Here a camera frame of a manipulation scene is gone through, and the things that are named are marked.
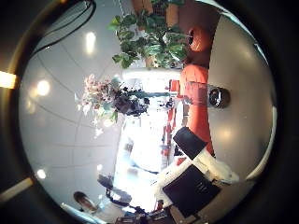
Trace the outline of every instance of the plant pot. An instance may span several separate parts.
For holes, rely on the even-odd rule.
[[[208,93],[208,102],[217,108],[225,108],[231,102],[230,92],[224,88],[213,88]]]
[[[191,28],[188,35],[191,36],[188,38],[188,43],[192,51],[203,51],[209,49],[212,45],[212,39],[209,33],[199,26]]]

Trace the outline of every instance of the flower arrangement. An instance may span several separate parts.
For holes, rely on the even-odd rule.
[[[122,87],[118,78],[111,80],[95,80],[94,74],[84,79],[84,93],[79,99],[75,94],[75,102],[78,103],[78,110],[83,110],[86,116],[91,110],[94,115],[95,137],[103,130],[99,124],[103,119],[110,119],[117,122],[118,114],[140,116],[147,112],[150,104],[149,97],[168,96],[168,92],[144,92],[142,90],[129,91]]]

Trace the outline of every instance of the green leaves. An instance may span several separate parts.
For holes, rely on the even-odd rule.
[[[115,18],[113,18],[113,20],[111,21],[111,23],[107,27],[107,29],[115,31],[115,30],[117,30],[120,27],[120,25],[121,25],[121,17],[120,16],[116,16]]]
[[[131,25],[136,23],[136,15],[134,14],[130,14],[130,15],[126,15],[123,18],[123,21],[121,23],[121,25],[126,26],[126,27],[130,27]]]
[[[167,46],[169,53],[177,61],[181,61],[187,56],[187,51],[184,44],[171,43]]]
[[[120,55],[116,54],[112,57],[112,59],[113,59],[114,63],[119,63],[121,61],[122,57]]]
[[[178,6],[183,6],[185,4],[185,0],[167,0],[167,2]]]
[[[117,110],[115,110],[115,111],[113,112],[113,114],[111,115],[110,119],[111,119],[112,121],[115,120],[115,122],[117,122],[117,121],[118,121],[118,116],[119,116],[119,113],[118,113]]]
[[[129,40],[134,37],[135,33],[133,31],[123,31],[118,33],[120,40]]]
[[[135,24],[145,28],[145,35],[138,39],[135,39],[132,29]],[[120,63],[122,68],[129,67],[139,58],[151,56],[155,60],[155,66],[169,68],[176,66],[176,62],[180,62],[187,55],[186,35],[179,27],[167,27],[164,17],[149,14],[146,9],[142,9],[137,15],[130,14],[124,18],[116,16],[107,28],[116,31],[121,42],[121,53],[114,55],[112,59],[115,63]]]
[[[121,54],[116,54],[112,57],[114,63],[120,63],[121,62],[121,67],[122,68],[127,68],[133,63],[135,60],[139,60],[138,57],[134,57],[130,54],[127,53],[121,53]]]
[[[146,56],[156,55],[163,52],[163,47],[161,45],[152,45],[145,47]]]

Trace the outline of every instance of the potted plant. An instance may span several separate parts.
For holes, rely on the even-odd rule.
[[[145,27],[144,35],[134,32],[136,25]],[[164,17],[149,14],[146,9],[136,15],[116,16],[108,29],[116,31],[116,37],[120,40],[121,53],[112,58],[115,63],[121,63],[122,68],[152,56],[156,66],[170,68],[187,56],[187,36],[176,25],[167,27]]]
[[[171,96],[170,92],[144,92],[142,90],[129,90],[123,87],[117,78],[111,80],[96,80],[94,74],[84,79],[84,93],[75,102],[78,110],[82,108],[84,115],[93,112],[95,136],[101,133],[99,124],[102,120],[110,119],[117,122],[118,114],[138,117],[147,112],[150,97]]]

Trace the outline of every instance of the leaf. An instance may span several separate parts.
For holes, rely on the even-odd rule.
[[[114,63],[119,63],[122,59],[122,56],[116,54],[112,57],[112,59],[113,59]]]
[[[123,59],[121,62],[121,67],[122,68],[128,68],[131,65],[132,61],[131,60],[125,60]]]
[[[155,56],[155,59],[159,62],[162,62],[165,59],[165,55],[162,53],[159,53]]]
[[[147,21],[147,26],[149,28],[151,27],[156,27],[156,22],[155,22],[155,19],[151,18],[151,17],[147,17],[146,18],[146,21]]]
[[[167,2],[178,6],[183,6],[185,4],[185,0],[167,0]]]
[[[145,46],[147,44],[147,40],[144,37],[139,37],[136,40],[136,44],[139,48],[142,48],[143,46]]]
[[[136,23],[136,15],[130,14],[123,18],[122,25],[126,27],[130,27],[131,25]]]
[[[115,20],[116,20],[119,24],[121,24],[121,17],[120,17],[120,16],[116,16],[116,17],[115,17]]]
[[[145,54],[147,56],[156,55],[156,54],[161,53],[161,52],[163,52],[163,48],[162,48],[161,45],[158,45],[158,44],[145,47]]]
[[[180,28],[179,28],[179,26],[177,24],[175,24],[172,27],[170,27],[169,31],[173,32],[173,33],[178,33],[178,34],[182,33],[181,30],[180,30]]]
[[[134,37],[135,33],[132,31],[123,31],[118,33],[118,37],[122,40],[129,40]]]
[[[184,44],[169,44],[168,46],[169,52],[171,54],[171,56],[177,60],[183,60],[184,58],[186,58],[187,56],[187,52],[185,49],[185,45]]]
[[[160,27],[165,26],[166,27],[165,17],[158,16],[158,15],[152,15],[152,18],[154,19],[157,26],[160,26]]]
[[[122,41],[121,42],[121,51],[122,52],[129,52],[129,51],[134,51],[134,42],[132,43],[132,41],[128,41],[128,40],[125,40],[125,41]]]
[[[113,18],[113,20],[111,21],[107,29],[112,31],[117,30],[121,25],[120,20],[121,20],[120,16],[116,16],[115,18]]]
[[[119,116],[119,113],[118,113],[118,111],[115,110],[115,111],[113,112],[113,114],[111,115],[110,119],[111,119],[112,121],[115,120],[115,122],[118,122],[118,116]]]

